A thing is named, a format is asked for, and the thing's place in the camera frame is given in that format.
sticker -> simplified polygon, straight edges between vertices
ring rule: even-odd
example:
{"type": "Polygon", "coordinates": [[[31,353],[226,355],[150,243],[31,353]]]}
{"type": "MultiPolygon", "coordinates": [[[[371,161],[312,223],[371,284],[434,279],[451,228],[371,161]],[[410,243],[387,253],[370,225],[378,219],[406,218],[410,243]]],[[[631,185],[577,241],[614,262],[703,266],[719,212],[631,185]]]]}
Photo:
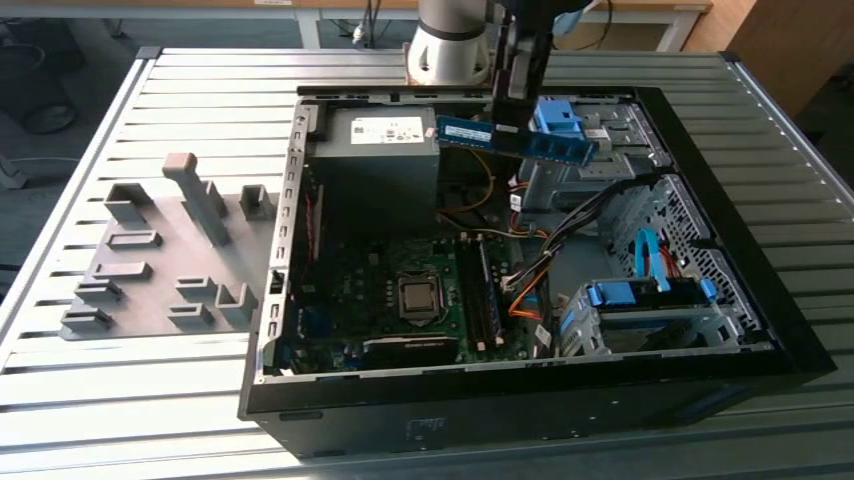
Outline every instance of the sticker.
{"type": "Polygon", "coordinates": [[[609,137],[609,131],[605,128],[591,128],[585,130],[585,135],[587,136],[587,138],[591,139],[605,139],[607,140],[609,137]]]}
{"type": "Polygon", "coordinates": [[[406,439],[408,441],[424,442],[435,439],[443,433],[447,424],[447,417],[418,418],[406,423],[406,439]]]}
{"type": "Polygon", "coordinates": [[[454,127],[451,125],[444,127],[444,134],[452,137],[468,138],[470,140],[478,140],[479,142],[488,142],[492,139],[490,132],[480,132],[468,128],[454,127]]]}
{"type": "Polygon", "coordinates": [[[515,193],[510,195],[510,209],[522,213],[522,196],[515,193]]]}
{"type": "Polygon", "coordinates": [[[422,117],[359,117],[350,124],[354,145],[424,143],[422,117]]]}
{"type": "Polygon", "coordinates": [[[537,326],[534,335],[543,345],[551,345],[551,333],[549,333],[549,330],[546,330],[546,327],[543,327],[542,324],[537,326]]]}

gray plastic block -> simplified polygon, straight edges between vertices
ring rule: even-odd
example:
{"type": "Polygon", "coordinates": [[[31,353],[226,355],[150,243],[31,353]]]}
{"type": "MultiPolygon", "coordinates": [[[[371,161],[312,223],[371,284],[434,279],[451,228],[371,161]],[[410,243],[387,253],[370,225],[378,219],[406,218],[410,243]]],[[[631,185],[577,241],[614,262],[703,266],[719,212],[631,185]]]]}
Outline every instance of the gray plastic block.
{"type": "Polygon", "coordinates": [[[162,243],[163,238],[155,230],[114,233],[107,238],[107,246],[114,250],[156,248],[162,243]]]}
{"type": "Polygon", "coordinates": [[[95,267],[92,276],[102,279],[134,279],[142,280],[151,277],[151,265],[146,262],[102,263],[95,267]]]}
{"type": "Polygon", "coordinates": [[[270,195],[263,185],[244,185],[240,192],[240,209],[246,219],[271,220],[276,209],[270,201],[270,195]]]}
{"type": "Polygon", "coordinates": [[[214,209],[216,210],[216,213],[222,218],[228,214],[228,210],[226,210],[226,202],[223,201],[223,196],[219,194],[219,190],[216,190],[216,184],[207,180],[202,182],[202,185],[204,185],[204,193],[208,194],[208,200],[211,200],[214,209]]]}
{"type": "MultiPolygon", "coordinates": [[[[278,193],[268,193],[271,202],[278,202],[278,193]]],[[[106,295],[104,290],[95,289],[95,296],[73,300],[73,307],[96,307],[112,318],[110,329],[106,331],[88,330],[81,333],[63,327],[60,337],[65,340],[88,340],[102,338],[128,338],[158,335],[183,335],[206,333],[231,333],[246,331],[248,325],[232,325],[226,315],[215,308],[216,286],[224,285],[230,293],[238,297],[243,284],[260,294],[264,291],[266,272],[268,271],[270,248],[274,238],[275,219],[270,221],[246,220],[240,207],[240,195],[222,195],[227,214],[222,217],[232,242],[218,247],[198,225],[190,221],[184,210],[182,196],[155,197],[152,204],[138,207],[146,223],[120,224],[111,220],[102,243],[95,251],[95,259],[87,269],[84,283],[112,281],[120,289],[122,296],[116,300],[106,295]],[[108,245],[111,239],[126,241],[126,234],[139,234],[142,238],[147,232],[155,231],[160,238],[160,245],[147,248],[115,248],[108,245]],[[132,264],[148,265],[151,275],[147,278],[111,277],[98,279],[98,269],[104,265],[132,264]],[[210,277],[215,284],[204,299],[187,299],[176,290],[176,282],[184,277],[210,277]],[[208,306],[212,323],[203,328],[182,329],[170,320],[170,307],[187,303],[203,303],[208,306]]],[[[251,312],[260,315],[260,309],[251,312]]]]}
{"type": "Polygon", "coordinates": [[[258,298],[255,298],[250,286],[246,283],[240,286],[240,296],[235,300],[228,288],[220,285],[216,291],[215,307],[230,325],[236,328],[248,327],[252,322],[252,312],[258,308],[258,298]]]}
{"type": "Polygon", "coordinates": [[[211,301],[216,298],[216,283],[211,277],[178,277],[175,290],[191,302],[211,301]]]}
{"type": "Polygon", "coordinates": [[[200,303],[170,306],[170,320],[184,331],[210,330],[214,317],[207,307],[200,303]]]}
{"type": "Polygon", "coordinates": [[[151,203],[151,197],[139,183],[116,183],[104,199],[107,210],[123,225],[146,224],[139,208],[151,203]]]}
{"type": "Polygon", "coordinates": [[[75,295],[85,303],[115,303],[122,298],[122,289],[112,280],[89,280],[77,284],[75,295]]]}
{"type": "Polygon", "coordinates": [[[216,202],[211,201],[208,189],[196,175],[198,164],[199,160],[192,153],[171,153],[163,164],[163,175],[178,183],[184,194],[187,209],[211,244],[227,245],[231,243],[231,237],[219,218],[216,202]]]}
{"type": "Polygon", "coordinates": [[[103,333],[110,330],[112,318],[100,309],[83,305],[65,312],[61,323],[77,334],[103,333]]]}

cpu socket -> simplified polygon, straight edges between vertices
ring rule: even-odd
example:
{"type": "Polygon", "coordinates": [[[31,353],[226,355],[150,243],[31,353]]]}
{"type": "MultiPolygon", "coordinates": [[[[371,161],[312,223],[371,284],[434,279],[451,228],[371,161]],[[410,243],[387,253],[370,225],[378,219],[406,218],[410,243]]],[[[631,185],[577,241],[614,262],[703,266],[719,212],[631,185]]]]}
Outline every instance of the cpu socket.
{"type": "Polygon", "coordinates": [[[438,276],[432,272],[402,274],[398,277],[398,305],[400,318],[416,327],[427,326],[438,317],[439,302],[438,276]]]}

ram slot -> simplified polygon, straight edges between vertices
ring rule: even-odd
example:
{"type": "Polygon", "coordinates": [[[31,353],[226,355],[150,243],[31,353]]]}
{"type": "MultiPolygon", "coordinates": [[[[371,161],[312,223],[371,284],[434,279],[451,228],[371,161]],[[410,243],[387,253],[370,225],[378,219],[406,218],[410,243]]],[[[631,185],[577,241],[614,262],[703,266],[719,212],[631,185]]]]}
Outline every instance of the ram slot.
{"type": "Polygon", "coordinates": [[[492,269],[490,265],[490,256],[486,253],[486,242],[483,236],[478,237],[478,244],[480,250],[480,266],[483,269],[483,290],[486,294],[486,315],[487,315],[487,327],[490,338],[494,339],[495,346],[500,347],[504,344],[503,330],[502,330],[502,314],[498,307],[498,295],[495,294],[495,282],[492,281],[492,269]]]}
{"type": "Polygon", "coordinates": [[[459,274],[460,298],[466,313],[468,343],[472,350],[483,352],[488,345],[487,299],[483,288],[483,269],[478,246],[471,237],[463,235],[456,242],[456,270],[459,274]]]}

desk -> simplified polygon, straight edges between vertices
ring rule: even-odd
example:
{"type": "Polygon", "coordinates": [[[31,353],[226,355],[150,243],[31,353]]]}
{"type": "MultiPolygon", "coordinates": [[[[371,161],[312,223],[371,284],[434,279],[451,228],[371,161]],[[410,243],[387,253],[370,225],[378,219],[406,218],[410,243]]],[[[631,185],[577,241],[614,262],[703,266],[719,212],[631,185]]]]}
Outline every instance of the desk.
{"type": "Polygon", "coordinates": [[[247,334],[56,336],[110,218],[98,199],[115,182],[159,182],[164,155],[191,151],[220,193],[247,175],[278,191],[298,84],[403,78],[399,51],[167,49],[136,60],[0,309],[0,477],[396,479],[428,468],[430,478],[498,480],[594,470],[598,478],[850,478],[854,194],[746,70],[714,54],[559,52],[546,82],[663,89],[839,366],[799,390],[674,430],[303,465],[236,418],[247,334]]]}
{"type": "MultiPolygon", "coordinates": [[[[658,51],[682,49],[711,0],[613,0],[614,23],[667,25],[658,51]]],[[[418,20],[416,0],[383,2],[379,19],[418,20]]],[[[282,18],[299,22],[303,48],[320,48],[318,21],[360,20],[362,0],[3,0],[0,17],[59,18],[282,18]]],[[[582,22],[605,23],[605,2],[582,22]]]]}

